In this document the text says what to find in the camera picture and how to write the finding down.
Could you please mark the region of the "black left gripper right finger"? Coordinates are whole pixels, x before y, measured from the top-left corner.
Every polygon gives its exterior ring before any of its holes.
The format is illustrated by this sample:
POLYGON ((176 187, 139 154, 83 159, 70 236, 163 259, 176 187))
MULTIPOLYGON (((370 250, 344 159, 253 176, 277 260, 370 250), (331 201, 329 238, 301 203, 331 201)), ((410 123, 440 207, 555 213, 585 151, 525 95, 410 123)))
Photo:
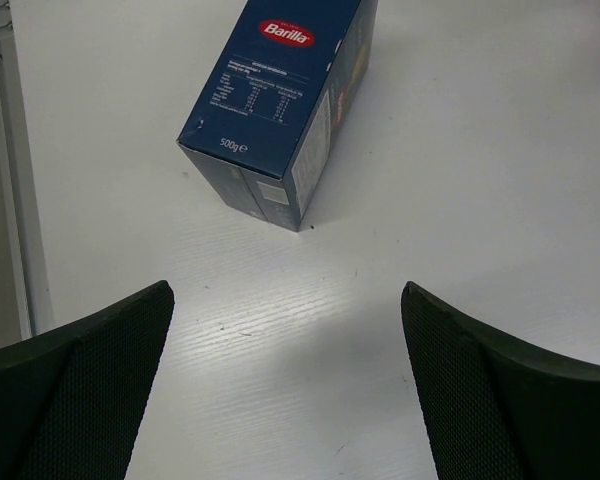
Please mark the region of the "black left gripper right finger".
POLYGON ((600 365, 480 322, 414 282, 404 336, 440 479, 600 479, 600 365))

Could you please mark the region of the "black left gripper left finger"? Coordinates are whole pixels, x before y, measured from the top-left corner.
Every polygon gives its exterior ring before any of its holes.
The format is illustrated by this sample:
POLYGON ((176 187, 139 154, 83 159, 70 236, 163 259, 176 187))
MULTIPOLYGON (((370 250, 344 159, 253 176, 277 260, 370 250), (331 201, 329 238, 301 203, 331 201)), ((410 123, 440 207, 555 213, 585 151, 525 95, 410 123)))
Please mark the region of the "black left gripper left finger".
POLYGON ((161 280, 0 349, 0 479, 122 479, 166 343, 161 280))

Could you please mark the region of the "blue pasta box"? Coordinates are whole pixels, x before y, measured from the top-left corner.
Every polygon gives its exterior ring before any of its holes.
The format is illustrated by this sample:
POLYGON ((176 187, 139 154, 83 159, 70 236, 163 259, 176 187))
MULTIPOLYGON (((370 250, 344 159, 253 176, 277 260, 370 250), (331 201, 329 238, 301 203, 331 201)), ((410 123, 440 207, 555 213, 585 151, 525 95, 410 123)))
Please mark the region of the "blue pasta box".
POLYGON ((177 139, 227 206, 299 231, 369 66, 377 7, 246 3, 177 139))

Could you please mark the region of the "grey table edge rail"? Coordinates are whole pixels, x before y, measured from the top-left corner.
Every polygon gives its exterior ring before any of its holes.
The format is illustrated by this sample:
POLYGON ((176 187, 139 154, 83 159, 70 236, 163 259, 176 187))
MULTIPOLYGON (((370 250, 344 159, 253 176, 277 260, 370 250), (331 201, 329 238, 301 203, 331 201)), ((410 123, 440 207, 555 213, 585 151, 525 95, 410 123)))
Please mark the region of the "grey table edge rail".
POLYGON ((11 3, 0 1, 0 174, 20 335, 54 323, 11 3))

